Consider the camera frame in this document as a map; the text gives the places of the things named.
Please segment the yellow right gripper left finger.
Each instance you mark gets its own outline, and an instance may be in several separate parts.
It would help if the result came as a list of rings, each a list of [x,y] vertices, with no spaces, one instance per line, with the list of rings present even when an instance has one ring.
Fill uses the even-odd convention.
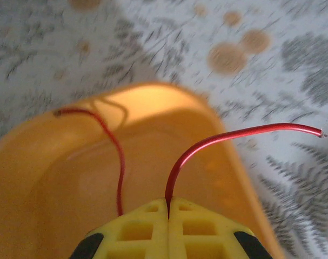
[[[156,199],[88,232],[70,258],[168,258],[168,235],[166,201]]]

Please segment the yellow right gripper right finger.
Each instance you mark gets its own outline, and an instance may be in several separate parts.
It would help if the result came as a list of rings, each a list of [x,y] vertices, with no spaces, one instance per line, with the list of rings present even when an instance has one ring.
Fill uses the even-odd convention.
[[[248,227],[174,197],[168,219],[169,258],[272,258]]]

